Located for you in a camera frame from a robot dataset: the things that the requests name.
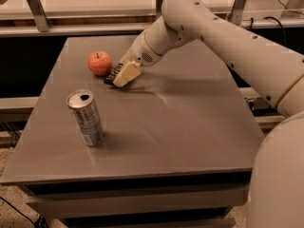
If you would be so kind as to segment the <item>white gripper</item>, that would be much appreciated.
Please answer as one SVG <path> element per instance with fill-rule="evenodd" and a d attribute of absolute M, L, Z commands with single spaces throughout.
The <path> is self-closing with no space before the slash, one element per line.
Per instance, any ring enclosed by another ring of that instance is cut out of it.
<path fill-rule="evenodd" d="M 152 67 L 161 58 L 146 43 L 144 33 L 142 32 L 121 58 L 120 64 L 123 65 L 116 67 L 113 84 L 117 87 L 127 85 L 142 73 L 141 65 L 143 67 Z"/>

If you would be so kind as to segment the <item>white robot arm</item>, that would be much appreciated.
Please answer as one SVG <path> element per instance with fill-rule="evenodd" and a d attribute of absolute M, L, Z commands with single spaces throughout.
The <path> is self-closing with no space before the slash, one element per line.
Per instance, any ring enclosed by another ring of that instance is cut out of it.
<path fill-rule="evenodd" d="M 201 40 L 284 116 L 257 151 L 246 228 L 304 228 L 304 56 L 211 12 L 200 0 L 163 0 L 161 17 L 114 69 L 122 87 L 172 48 Z"/>

